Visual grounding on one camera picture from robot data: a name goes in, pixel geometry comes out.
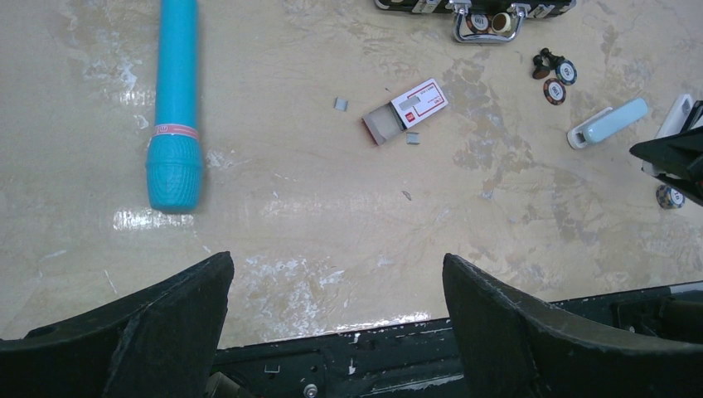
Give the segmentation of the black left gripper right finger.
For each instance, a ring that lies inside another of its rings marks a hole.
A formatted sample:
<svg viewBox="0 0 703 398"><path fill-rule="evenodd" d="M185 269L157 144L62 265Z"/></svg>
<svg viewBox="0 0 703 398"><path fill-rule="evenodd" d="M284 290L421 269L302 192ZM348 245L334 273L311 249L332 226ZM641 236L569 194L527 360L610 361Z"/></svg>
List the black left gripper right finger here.
<svg viewBox="0 0 703 398"><path fill-rule="evenodd" d="M471 397L699 397L702 347L597 323L444 256Z"/></svg>

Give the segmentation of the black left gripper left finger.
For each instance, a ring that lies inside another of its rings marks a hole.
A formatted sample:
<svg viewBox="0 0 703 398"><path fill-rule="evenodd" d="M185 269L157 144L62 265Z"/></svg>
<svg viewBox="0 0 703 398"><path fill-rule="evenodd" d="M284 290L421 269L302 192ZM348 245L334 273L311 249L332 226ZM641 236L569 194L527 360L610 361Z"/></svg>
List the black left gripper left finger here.
<svg viewBox="0 0 703 398"><path fill-rule="evenodd" d="M1 343L4 397L201 397L234 276L220 252L160 283Z"/></svg>

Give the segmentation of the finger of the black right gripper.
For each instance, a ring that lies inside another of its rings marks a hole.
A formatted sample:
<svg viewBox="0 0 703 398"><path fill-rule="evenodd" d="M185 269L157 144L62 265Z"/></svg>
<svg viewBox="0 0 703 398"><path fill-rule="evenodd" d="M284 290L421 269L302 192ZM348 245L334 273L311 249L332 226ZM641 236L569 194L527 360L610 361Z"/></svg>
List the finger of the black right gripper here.
<svg viewBox="0 0 703 398"><path fill-rule="evenodd" d="M630 148L630 153L665 172L654 178L660 182L660 185L668 185L683 194L686 198L685 204L690 201L700 206L702 204L702 102L694 101L692 111L679 134L637 143Z"/></svg>

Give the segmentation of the white stapler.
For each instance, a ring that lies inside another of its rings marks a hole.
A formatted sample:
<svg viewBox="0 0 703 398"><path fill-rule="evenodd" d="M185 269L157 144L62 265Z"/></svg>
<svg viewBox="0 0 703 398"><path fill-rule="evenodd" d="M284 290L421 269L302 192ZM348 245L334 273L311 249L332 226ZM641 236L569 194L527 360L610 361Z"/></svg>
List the white stapler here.
<svg viewBox="0 0 703 398"><path fill-rule="evenodd" d="M679 95L654 138L666 138L679 134L692 111L694 102L690 94ZM652 177L665 174L660 168L647 161L642 161L642 171Z"/></svg>

